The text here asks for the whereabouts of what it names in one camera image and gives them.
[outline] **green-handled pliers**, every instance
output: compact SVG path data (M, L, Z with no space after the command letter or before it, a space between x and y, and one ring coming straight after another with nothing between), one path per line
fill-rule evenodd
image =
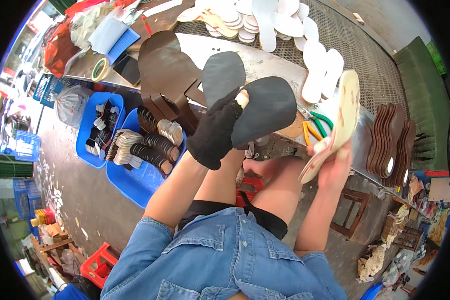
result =
M332 123L332 121L330 121L330 119L328 117L325 117L324 115L319 114L318 112L314 112L314 111L309 112L308 110L306 110L305 107L303 107L301 105L298 105L298 111L300 111L300 113L303 115L305 120L313 120L315 125L317 125L317 128L320 131L320 134L323 137L327 136L327 132L325 131L324 127L322 126L322 123L320 122L320 120L324 120L330 127L330 130L332 130L334 128L334 124Z

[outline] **red marker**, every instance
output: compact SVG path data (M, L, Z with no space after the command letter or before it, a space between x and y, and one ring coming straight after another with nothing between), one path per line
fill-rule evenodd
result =
M149 33L150 35L152 35L152 31L151 31L151 29L150 29L150 26L148 25L147 18L145 18L145 16L142 15L142 16L141 16L141 20L143 21L143 25L145 25L145 28L147 29L148 33Z

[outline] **black shorts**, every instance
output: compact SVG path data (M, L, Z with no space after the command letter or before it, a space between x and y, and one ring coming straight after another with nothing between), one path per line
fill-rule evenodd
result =
M242 194L242 197L247 204L247 206L243 208L245 213L248 214L249 212L252 212L255 219L257 219L258 225L270 231L277 239L282 240L288 231L287 224L273 213L254 207L250 204L245 193ZM235 207L235 205L222 202L193 200L185 215L178 223L178 230L182 230L185 225L189 224L198 216L211 215L229 207Z

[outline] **metal mesh table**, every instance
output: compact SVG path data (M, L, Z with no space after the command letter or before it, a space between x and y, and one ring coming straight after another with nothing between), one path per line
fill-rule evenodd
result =
M301 0L310 7L309 17L318 25L320 43L327 50L335 48L343 56L344 69L354 69L360 79L360 104L375 114L380 104L401 104L409 117L407 99L400 73L394 60L360 27L332 8L316 0ZM174 32L210 37L202 22L179 22ZM260 48L257 38L253 43L232 41ZM303 54L293 39L277 39L272 54L305 68Z

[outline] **black knit glove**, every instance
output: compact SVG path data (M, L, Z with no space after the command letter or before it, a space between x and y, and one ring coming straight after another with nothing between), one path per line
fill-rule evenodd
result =
M239 88L218 100L200 119L195 134L186 140L186 148L200 164L220 169L220 159L232 149L233 126L243 112L235 97Z

